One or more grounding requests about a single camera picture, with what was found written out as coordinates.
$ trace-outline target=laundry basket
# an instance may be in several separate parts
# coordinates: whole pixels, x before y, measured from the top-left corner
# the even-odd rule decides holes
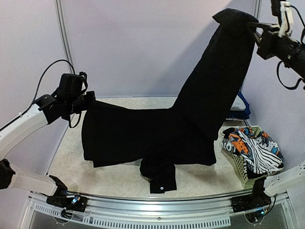
[[[255,128],[256,132],[261,132],[262,131],[262,129],[259,126],[257,126],[257,125],[253,125],[251,127]],[[237,168],[237,171],[238,171],[238,174],[239,174],[239,178],[240,178],[242,184],[246,185],[249,182],[254,182],[255,180],[257,180],[257,179],[259,179],[261,177],[266,177],[267,176],[266,174],[264,174],[264,175],[261,175],[260,177],[249,179],[248,178],[248,174],[247,174],[247,163],[244,160],[243,156],[235,155],[235,154],[232,153],[232,152],[236,152],[237,151],[235,146],[230,141],[228,141],[227,143],[224,143],[224,141],[222,141],[221,145],[222,145],[222,148],[226,152],[228,152],[229,155],[231,155],[233,157],[233,160],[234,160],[234,163],[235,163],[235,166]]]

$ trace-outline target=metal frame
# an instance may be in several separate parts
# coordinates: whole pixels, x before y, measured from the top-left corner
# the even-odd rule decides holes
[[[70,47],[69,47],[65,22],[64,22],[64,18],[63,18],[61,0],[54,0],[54,1],[55,1],[55,9],[56,9],[56,15],[57,15],[57,20],[58,20],[59,31],[61,34],[61,42],[62,42],[62,46],[63,46],[63,51],[65,53],[66,60],[68,60],[72,64],[72,66],[74,66],[73,61],[72,61]],[[69,67],[70,73],[73,73],[71,66],[68,65],[68,67]]]
[[[244,214],[243,212],[233,213],[230,199],[245,194],[249,194],[249,191],[212,197],[197,197],[197,199],[179,200],[172,198],[169,201],[163,199],[113,199],[84,194],[89,198],[86,211],[85,213],[75,212],[71,222],[111,229],[222,228],[231,225],[230,217]],[[45,200],[45,196],[30,194],[26,217],[21,226],[22,229],[29,228],[34,211],[66,220],[60,217],[60,208],[46,204]],[[293,217],[291,217],[292,213],[287,193],[278,195],[276,204],[283,204],[285,218],[287,224],[290,225],[289,228],[296,228]]]
[[[259,20],[261,16],[262,0],[256,0],[254,16]]]

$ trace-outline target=beige surface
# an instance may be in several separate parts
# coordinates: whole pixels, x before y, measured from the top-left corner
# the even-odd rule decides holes
[[[167,108],[175,98],[124,98],[102,101],[134,109]],[[244,125],[243,122],[226,122]],[[150,194],[149,182],[139,171],[140,161],[123,165],[93,168],[91,161],[83,159],[81,123],[68,129],[50,167],[49,173],[57,176],[70,191],[115,197],[197,197],[243,189],[233,159],[214,142],[217,163],[212,166],[176,165],[177,191]]]

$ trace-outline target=black garment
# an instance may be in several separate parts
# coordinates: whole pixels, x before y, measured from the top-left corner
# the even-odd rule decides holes
[[[246,30],[254,17],[226,9],[220,26],[172,108],[131,110],[102,102],[82,126],[85,160],[94,167],[143,158],[140,171],[152,193],[176,190],[174,164],[212,165],[214,139],[242,85],[254,41]]]
[[[251,61],[254,41],[250,14],[225,9],[213,18],[220,23],[201,60],[185,82],[173,109],[194,123],[206,137],[218,138]]]

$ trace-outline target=metal pole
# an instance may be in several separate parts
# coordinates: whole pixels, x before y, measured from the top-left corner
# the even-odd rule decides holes
[[[261,8],[262,8],[262,0],[256,0],[255,3],[255,10],[254,10],[254,16],[259,20],[259,17],[261,15]]]
[[[63,19],[61,0],[55,0],[55,9],[56,9],[56,14],[57,14],[59,31],[61,34],[61,42],[62,42],[62,46],[63,46],[63,51],[65,53],[66,60],[68,60],[74,66],[73,61],[72,61],[71,52],[70,52],[69,42],[68,42],[68,38],[67,38],[65,23],[64,23],[64,19]],[[73,73],[71,66],[68,65],[68,67],[69,67],[70,73]]]

